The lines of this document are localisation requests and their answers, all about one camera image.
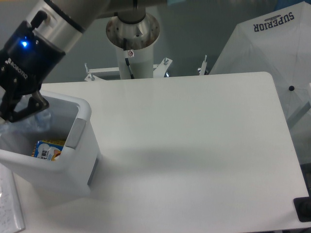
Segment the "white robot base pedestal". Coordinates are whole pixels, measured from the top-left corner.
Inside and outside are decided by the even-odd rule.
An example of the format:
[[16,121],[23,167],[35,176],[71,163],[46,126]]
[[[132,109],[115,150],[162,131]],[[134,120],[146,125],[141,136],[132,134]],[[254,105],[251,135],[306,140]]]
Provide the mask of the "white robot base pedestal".
[[144,18],[136,24],[128,24],[120,17],[112,17],[106,26],[106,35],[114,46],[117,55],[118,67],[129,58],[134,63],[134,73],[139,66],[143,68],[143,74],[152,74],[154,65],[154,45],[160,34],[160,26],[157,19],[146,13]]

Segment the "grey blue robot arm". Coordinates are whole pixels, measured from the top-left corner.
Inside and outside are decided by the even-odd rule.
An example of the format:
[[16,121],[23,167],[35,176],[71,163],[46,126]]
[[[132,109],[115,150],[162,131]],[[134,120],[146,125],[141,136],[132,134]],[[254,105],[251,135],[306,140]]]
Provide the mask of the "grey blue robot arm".
[[41,0],[0,51],[0,121],[18,122],[48,108],[41,85],[96,20],[126,24],[146,18],[158,0]]

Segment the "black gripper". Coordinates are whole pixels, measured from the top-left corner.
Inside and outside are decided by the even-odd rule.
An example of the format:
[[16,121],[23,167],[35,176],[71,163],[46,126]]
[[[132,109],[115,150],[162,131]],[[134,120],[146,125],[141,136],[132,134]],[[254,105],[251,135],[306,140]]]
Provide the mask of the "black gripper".
[[[22,21],[0,50],[0,85],[6,90],[0,103],[0,117],[17,122],[49,108],[38,91],[43,80],[66,55],[43,37],[35,35],[30,24]],[[22,95],[31,96],[20,106]]]

